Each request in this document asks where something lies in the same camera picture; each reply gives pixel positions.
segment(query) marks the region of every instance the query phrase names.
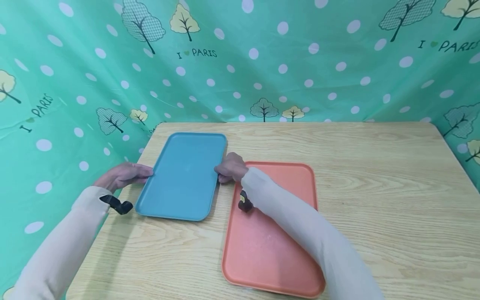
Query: plastic tray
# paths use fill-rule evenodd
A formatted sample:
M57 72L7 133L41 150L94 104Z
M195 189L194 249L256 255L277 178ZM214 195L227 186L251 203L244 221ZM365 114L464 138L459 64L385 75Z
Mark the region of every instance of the plastic tray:
M165 143L135 205L138 214L201 221L210 213L227 138L218 133L178 132Z
M304 164L248 162L317 209L313 170ZM271 218L254 208L238 208L242 187L235 186L222 258L225 279L239 286L303 298L325 289L318 264Z

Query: black object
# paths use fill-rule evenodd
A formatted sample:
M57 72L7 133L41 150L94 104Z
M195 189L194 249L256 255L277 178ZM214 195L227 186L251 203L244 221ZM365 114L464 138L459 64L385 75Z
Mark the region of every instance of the black object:
M245 213L251 211L253 208L252 202L247 197L247 193L245 191L240 192L240 201L239 201L239 209Z
M121 203L120 200L112 195L101 196L100 200L110 205L110 207L115 209L120 215L127 214L133 208L133 204L130 202L125 201L124 203Z

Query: blue tray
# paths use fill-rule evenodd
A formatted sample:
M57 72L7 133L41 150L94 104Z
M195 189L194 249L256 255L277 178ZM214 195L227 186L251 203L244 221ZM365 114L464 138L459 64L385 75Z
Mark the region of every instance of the blue tray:
M227 138L218 133L178 132L163 147L135 210L143 216L201 221L210 213Z

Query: orange tray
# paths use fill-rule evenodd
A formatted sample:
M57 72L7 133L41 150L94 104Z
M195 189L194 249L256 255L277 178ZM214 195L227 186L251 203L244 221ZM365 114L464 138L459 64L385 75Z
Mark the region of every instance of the orange tray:
M247 162L277 184L318 210L315 175L305 164ZM238 208L242 187L235 186L222 273L234 285L303 298L316 298L325 289L318 264L271 218L254 208Z

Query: black clip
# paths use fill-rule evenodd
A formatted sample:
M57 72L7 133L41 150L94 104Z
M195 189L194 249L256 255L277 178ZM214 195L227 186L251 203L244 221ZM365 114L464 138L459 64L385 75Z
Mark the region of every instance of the black clip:
M120 200L112 195L101 196L100 200L110 205L110 207L115 209L120 215L127 214L133 208L133 204L130 202L125 201L124 203L121 203Z

